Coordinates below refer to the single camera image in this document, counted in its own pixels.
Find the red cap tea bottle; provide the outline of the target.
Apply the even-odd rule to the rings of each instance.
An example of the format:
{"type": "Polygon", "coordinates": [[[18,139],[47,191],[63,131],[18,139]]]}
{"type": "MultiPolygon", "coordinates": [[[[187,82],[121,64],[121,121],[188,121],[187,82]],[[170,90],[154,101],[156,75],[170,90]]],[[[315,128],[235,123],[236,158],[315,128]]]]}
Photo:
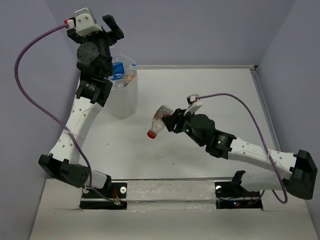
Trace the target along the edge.
{"type": "Polygon", "coordinates": [[[151,139],[155,139],[159,132],[165,128],[162,117],[171,116],[173,112],[174,111],[166,105],[160,106],[152,118],[151,128],[147,132],[147,136],[151,139]]]}

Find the blue label water bottle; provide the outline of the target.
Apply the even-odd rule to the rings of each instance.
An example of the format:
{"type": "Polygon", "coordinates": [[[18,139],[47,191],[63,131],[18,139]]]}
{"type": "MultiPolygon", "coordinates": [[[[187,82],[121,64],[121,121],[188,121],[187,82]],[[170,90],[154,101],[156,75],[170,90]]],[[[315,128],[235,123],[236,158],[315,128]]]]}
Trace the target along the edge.
{"type": "Polygon", "coordinates": [[[123,81],[125,75],[125,67],[124,63],[118,57],[114,57],[112,59],[112,67],[113,67],[113,75],[112,75],[112,82],[114,84],[121,83],[123,81]]]}

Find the clear crushed bottle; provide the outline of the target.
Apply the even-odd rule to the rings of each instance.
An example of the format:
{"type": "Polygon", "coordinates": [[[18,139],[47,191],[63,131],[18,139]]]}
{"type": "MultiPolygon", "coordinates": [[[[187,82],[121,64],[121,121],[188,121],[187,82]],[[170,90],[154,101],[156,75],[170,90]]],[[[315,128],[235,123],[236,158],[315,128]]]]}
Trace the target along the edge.
{"type": "Polygon", "coordinates": [[[137,65],[135,63],[131,63],[125,73],[126,75],[137,75],[137,65]]]}

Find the orange juice bottle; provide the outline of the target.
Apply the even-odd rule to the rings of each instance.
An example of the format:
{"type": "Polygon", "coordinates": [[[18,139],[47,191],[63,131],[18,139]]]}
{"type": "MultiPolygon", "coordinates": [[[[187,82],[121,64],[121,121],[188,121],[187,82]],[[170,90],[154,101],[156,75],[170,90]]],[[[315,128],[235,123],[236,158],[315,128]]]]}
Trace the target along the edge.
{"type": "Polygon", "coordinates": [[[126,87],[136,76],[136,70],[128,70],[124,75],[124,86],[126,87]]]}

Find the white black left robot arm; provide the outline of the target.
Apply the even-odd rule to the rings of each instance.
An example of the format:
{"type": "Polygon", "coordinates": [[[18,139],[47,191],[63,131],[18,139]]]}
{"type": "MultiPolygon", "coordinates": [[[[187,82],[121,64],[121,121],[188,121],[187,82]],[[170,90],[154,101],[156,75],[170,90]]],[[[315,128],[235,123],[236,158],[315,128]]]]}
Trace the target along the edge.
{"type": "Polygon", "coordinates": [[[103,16],[110,28],[105,31],[84,8],[67,20],[67,36],[79,44],[76,67],[80,71],[70,116],[49,154],[41,155],[39,165],[53,179],[76,188],[92,189],[104,198],[110,194],[112,178],[89,164],[81,165],[82,146],[89,130],[110,95],[113,63],[110,47],[124,38],[112,15],[103,16]]]}

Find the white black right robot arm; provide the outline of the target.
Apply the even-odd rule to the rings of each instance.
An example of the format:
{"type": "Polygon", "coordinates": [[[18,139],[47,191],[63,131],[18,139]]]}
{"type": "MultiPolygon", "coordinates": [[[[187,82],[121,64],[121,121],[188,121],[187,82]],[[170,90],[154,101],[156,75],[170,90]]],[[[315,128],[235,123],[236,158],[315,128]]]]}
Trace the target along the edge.
{"type": "Polygon", "coordinates": [[[297,153],[263,149],[233,134],[217,130],[215,122],[205,114],[184,113],[178,108],[161,117],[169,132],[185,133],[198,146],[215,157],[244,162],[272,172],[271,176],[256,174],[249,178],[238,170],[230,183],[235,196],[260,190],[282,190],[303,200],[313,198],[318,168],[308,151],[297,153]]]}

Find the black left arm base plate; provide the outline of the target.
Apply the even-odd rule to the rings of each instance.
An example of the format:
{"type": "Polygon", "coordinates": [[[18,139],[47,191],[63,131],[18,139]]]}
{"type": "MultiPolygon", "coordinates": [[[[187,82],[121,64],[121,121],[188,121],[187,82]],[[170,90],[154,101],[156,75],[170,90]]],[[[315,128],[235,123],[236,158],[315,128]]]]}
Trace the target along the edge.
{"type": "Polygon", "coordinates": [[[82,210],[126,210],[127,181],[113,181],[109,189],[85,189],[79,208],[82,210]]]}

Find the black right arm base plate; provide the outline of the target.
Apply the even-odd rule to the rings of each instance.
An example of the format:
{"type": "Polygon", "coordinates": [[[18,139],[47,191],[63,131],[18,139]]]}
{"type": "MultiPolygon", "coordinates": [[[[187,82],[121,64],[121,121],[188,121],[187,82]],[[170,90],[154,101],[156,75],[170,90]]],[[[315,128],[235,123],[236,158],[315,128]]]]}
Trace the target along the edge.
{"type": "Polygon", "coordinates": [[[231,181],[218,181],[215,187],[215,206],[223,209],[263,209],[261,193],[259,191],[247,191],[243,183],[244,170],[237,171],[231,181]]]}

